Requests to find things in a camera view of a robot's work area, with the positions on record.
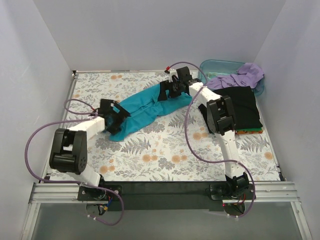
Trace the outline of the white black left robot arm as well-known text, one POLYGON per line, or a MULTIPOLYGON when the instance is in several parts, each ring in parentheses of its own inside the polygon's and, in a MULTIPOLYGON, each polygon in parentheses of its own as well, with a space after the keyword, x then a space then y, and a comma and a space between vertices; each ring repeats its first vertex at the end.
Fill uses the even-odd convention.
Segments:
POLYGON ((79 120, 77 125, 55 131, 49 166, 77 182, 90 185, 89 194, 95 200, 101 200, 107 191, 101 184, 102 176, 87 165, 88 140, 105 131, 112 135, 119 133, 122 123, 131 114, 115 100, 101 99, 99 107, 86 115, 88 118, 79 120))

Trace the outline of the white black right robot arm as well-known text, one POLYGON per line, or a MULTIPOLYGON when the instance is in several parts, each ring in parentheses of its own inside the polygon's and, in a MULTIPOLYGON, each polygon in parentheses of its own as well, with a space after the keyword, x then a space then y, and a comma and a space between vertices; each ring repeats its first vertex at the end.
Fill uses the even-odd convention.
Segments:
POLYGON ((225 165, 225 181, 210 187, 211 198, 221 200, 244 196, 252 178, 238 161, 236 116, 231 98, 208 89, 200 79, 192 77, 187 66, 178 69, 169 66, 165 73, 169 75, 167 80, 110 105, 112 115, 105 122, 111 138, 122 141, 127 135, 153 123, 157 117, 182 107, 190 108, 198 98, 206 107, 207 126, 219 141, 225 165))

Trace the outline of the teal t shirt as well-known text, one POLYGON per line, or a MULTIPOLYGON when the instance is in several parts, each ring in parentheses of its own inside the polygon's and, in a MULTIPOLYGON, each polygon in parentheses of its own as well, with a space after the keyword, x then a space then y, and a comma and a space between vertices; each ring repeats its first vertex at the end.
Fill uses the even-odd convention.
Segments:
POLYGON ((159 101, 159 93, 160 85, 156 84, 121 101, 120 106, 129 112, 130 116, 121 124, 120 132, 110 135, 109 139, 113 142, 123 141, 128 135, 152 124, 157 117, 169 115, 188 106, 192 100, 191 96, 183 92, 176 98, 159 101))

